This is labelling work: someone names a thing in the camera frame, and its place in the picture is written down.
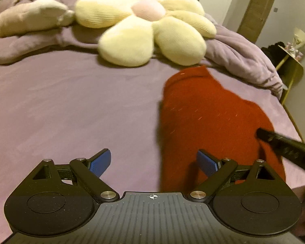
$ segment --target silver bolt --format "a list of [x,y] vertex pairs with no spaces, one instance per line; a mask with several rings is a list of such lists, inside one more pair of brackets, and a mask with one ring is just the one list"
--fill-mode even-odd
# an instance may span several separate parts
[[116,197],[116,193],[113,191],[105,191],[100,194],[100,196],[104,199],[113,199]]
[[194,199],[203,199],[206,197],[206,193],[203,191],[193,191],[190,193],[190,195]]

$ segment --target gray ribbed plate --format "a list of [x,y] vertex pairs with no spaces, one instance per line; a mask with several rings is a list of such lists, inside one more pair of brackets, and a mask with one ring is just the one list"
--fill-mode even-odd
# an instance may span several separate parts
[[271,238],[240,235],[214,218],[207,205],[180,193],[131,193],[104,203],[83,227],[62,236],[15,234],[6,244],[300,244],[290,233]]

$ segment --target wooden door frame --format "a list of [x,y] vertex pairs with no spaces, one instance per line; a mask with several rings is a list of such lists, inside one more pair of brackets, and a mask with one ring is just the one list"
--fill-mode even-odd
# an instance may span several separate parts
[[[242,18],[242,21],[241,21],[241,23],[240,23],[240,25],[239,25],[239,27],[238,27],[238,29],[237,29],[237,33],[239,32],[240,28],[242,27],[242,24],[243,24],[243,22],[244,22],[244,20],[245,20],[245,18],[246,18],[247,12],[248,12],[248,10],[249,10],[249,8],[250,8],[250,6],[251,6],[251,2],[252,2],[252,0],[250,0],[250,2],[248,3],[248,6],[247,6],[246,11],[245,11],[245,13],[244,13],[244,16],[243,16],[243,18]],[[261,32],[262,32],[262,29],[263,29],[263,27],[264,27],[264,25],[265,25],[265,22],[267,21],[267,19],[268,19],[268,17],[269,17],[269,14],[270,14],[270,12],[271,12],[271,9],[272,9],[272,6],[273,6],[273,3],[274,3],[274,2],[275,2],[275,0],[273,0],[272,5],[271,5],[271,7],[269,8],[269,11],[267,12],[267,16],[264,17],[264,19],[263,19]]]

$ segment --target mattress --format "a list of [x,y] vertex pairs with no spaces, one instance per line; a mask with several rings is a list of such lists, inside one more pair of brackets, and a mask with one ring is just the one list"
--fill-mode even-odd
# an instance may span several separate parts
[[[11,231],[4,202],[44,158],[66,164],[109,148],[101,179],[124,191],[157,191],[160,152],[156,128],[165,81],[179,70],[166,60],[113,68],[96,54],[63,50],[0,66],[0,243]],[[226,89],[256,102],[277,132],[299,136],[278,99],[209,68]],[[305,172],[285,161],[287,183],[305,185]]]

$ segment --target red garment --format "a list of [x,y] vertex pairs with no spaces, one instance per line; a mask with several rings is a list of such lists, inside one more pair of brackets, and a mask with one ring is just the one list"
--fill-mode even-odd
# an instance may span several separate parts
[[281,159],[256,138],[259,127],[273,131],[257,104],[225,90],[205,66],[175,74],[166,82],[160,112],[161,191],[188,193],[206,180],[196,164],[199,149],[238,164],[266,160],[285,180]]

